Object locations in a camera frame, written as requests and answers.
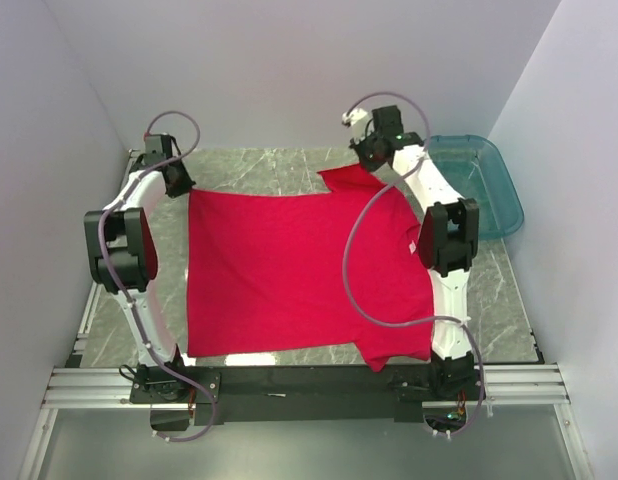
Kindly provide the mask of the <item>red t shirt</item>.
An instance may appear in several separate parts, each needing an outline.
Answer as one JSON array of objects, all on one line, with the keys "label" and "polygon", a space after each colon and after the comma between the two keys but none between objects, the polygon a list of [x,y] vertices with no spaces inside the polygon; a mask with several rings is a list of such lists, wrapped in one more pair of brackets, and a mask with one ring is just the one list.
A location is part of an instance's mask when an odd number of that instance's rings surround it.
[{"label": "red t shirt", "polygon": [[408,200],[358,165],[321,176],[320,194],[190,194],[191,356],[350,343],[376,371],[429,359],[433,292]]}]

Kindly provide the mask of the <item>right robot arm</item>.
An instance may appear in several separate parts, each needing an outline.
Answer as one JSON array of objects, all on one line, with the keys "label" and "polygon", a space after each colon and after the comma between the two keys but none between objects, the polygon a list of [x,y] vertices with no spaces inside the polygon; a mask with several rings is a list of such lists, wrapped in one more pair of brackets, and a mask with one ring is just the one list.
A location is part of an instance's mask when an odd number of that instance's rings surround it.
[{"label": "right robot arm", "polygon": [[342,116],[350,147],[370,172],[389,165],[424,211],[415,252],[433,292],[431,360],[427,390],[441,399],[482,381],[481,357],[467,327],[470,269],[478,252],[479,207],[446,180],[428,152],[429,140],[407,132],[395,105],[366,111],[353,106]]}]

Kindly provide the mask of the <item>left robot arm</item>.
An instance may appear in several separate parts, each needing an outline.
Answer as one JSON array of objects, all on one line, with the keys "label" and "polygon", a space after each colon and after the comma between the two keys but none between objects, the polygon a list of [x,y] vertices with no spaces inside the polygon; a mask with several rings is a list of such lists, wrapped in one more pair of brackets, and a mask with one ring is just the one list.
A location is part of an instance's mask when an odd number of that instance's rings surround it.
[{"label": "left robot arm", "polygon": [[172,160],[181,153],[173,136],[147,133],[144,146],[120,193],[87,212],[83,225],[92,278],[118,302],[138,352],[138,365],[123,365],[119,373],[132,382],[136,399],[175,403],[194,389],[157,299],[158,256],[148,215],[162,197],[187,194],[194,182],[183,162]]}]

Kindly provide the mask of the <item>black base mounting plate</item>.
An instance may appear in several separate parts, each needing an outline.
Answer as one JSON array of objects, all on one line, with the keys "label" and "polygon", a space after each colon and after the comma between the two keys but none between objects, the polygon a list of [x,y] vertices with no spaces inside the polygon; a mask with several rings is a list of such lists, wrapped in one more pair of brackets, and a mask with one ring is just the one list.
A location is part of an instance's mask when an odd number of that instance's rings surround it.
[{"label": "black base mounting plate", "polygon": [[422,422],[425,403],[483,397],[475,368],[447,373],[430,364],[180,367],[138,369],[132,405],[183,408],[197,426],[229,422],[392,419]]}]

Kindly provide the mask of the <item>aluminium frame rail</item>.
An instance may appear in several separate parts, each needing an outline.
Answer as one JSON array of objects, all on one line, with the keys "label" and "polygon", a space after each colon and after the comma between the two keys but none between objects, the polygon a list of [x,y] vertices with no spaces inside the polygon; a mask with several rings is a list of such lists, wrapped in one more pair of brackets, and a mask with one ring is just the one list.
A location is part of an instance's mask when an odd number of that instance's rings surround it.
[{"label": "aluminium frame rail", "polygon": [[[560,405],[570,397],[556,365],[488,365],[487,402],[503,405]],[[56,368],[41,403],[43,409],[131,408],[132,383],[113,368]]]}]

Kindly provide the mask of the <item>teal plastic bin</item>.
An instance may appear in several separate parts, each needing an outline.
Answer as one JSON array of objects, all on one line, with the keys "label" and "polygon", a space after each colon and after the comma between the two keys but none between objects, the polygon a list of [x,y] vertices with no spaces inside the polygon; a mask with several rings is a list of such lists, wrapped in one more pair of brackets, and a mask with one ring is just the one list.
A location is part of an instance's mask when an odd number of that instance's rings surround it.
[{"label": "teal plastic bin", "polygon": [[495,144],[476,135],[436,135],[431,138],[429,156],[455,191],[444,189],[434,201],[445,205],[460,197],[475,200],[481,240],[502,239],[522,226],[523,208]]}]

